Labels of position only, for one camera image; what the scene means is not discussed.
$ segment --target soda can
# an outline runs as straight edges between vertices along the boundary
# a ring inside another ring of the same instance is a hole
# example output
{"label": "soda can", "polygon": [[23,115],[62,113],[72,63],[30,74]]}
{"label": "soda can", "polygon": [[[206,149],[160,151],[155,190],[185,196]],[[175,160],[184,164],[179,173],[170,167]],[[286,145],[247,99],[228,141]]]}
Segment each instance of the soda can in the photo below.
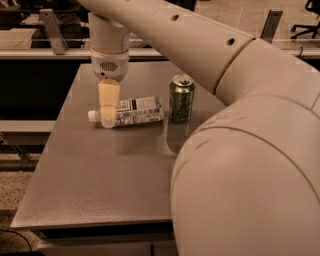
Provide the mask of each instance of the soda can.
{"label": "soda can", "polygon": [[173,122],[183,123],[190,119],[194,89],[194,81],[188,75],[179,74],[172,78],[169,118]]}

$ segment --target table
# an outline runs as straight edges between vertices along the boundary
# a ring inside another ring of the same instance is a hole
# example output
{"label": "table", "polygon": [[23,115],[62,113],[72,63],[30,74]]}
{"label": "table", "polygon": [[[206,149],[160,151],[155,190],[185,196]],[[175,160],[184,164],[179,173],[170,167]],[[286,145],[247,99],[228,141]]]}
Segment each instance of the table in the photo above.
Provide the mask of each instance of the table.
{"label": "table", "polygon": [[169,84],[181,72],[168,61],[130,63],[120,98],[161,96],[165,119],[104,129],[88,121],[88,111],[97,109],[98,80],[91,64],[82,64],[11,227],[41,231],[47,238],[72,237],[75,229],[77,236],[81,231],[97,236],[101,227],[158,230],[157,224],[165,224],[167,230],[177,152],[202,122],[224,108],[196,84],[191,120],[168,121]]}

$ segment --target cable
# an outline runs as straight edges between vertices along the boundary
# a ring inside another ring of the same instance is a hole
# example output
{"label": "cable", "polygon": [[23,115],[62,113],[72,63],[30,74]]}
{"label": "cable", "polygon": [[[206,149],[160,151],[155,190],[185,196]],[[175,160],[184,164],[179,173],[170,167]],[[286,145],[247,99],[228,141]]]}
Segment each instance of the cable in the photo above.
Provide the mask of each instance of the cable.
{"label": "cable", "polygon": [[302,55],[302,53],[303,53],[303,46],[301,46],[301,47],[300,47],[300,53],[299,53],[299,55],[298,55],[298,58],[300,58],[300,59],[301,59],[301,55]]}
{"label": "cable", "polygon": [[22,237],[22,238],[27,242],[28,247],[29,247],[29,250],[30,250],[30,253],[32,253],[31,245],[30,245],[30,243],[29,243],[28,239],[27,239],[27,238],[25,238],[23,235],[19,234],[18,232],[15,232],[15,231],[6,230],[6,229],[1,229],[1,228],[0,228],[0,232],[12,233],[12,234],[15,234],[15,235],[18,235],[18,236]]}

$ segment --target floor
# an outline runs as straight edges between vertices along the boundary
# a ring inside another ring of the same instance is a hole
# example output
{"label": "floor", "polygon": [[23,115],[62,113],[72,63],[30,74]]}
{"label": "floor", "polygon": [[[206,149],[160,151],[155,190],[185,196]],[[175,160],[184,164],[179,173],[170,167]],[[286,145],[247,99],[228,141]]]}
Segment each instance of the floor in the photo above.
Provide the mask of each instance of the floor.
{"label": "floor", "polygon": [[[304,5],[303,0],[209,0],[198,1],[195,12],[260,37],[269,10],[281,9],[283,15],[273,44],[282,49],[317,49],[319,39],[310,40],[310,35],[296,41],[290,39],[293,24],[318,23],[316,15],[305,11]],[[32,30],[0,31],[0,49],[28,48],[31,34]],[[19,161],[19,158],[14,154],[0,154],[0,229],[5,230],[9,229],[32,178],[32,172],[3,170],[1,166],[8,160]],[[29,231],[20,233],[28,240],[32,250],[37,251],[38,237]],[[27,253],[29,250],[26,240],[21,236],[0,231],[0,254]]]}

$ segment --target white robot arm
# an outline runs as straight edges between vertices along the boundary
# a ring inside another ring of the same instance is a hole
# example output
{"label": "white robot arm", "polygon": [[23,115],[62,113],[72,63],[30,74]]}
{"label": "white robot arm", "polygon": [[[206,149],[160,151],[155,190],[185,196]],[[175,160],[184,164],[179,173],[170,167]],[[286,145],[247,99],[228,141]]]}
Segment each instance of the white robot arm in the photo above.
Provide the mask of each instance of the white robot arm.
{"label": "white robot arm", "polygon": [[318,71],[161,0],[79,2],[139,35],[229,105],[178,155],[171,206],[179,255],[318,256]]}
{"label": "white robot arm", "polygon": [[128,71],[131,32],[120,23],[89,13],[92,68],[98,84],[99,111],[89,111],[89,120],[105,128],[115,124],[120,84]]}

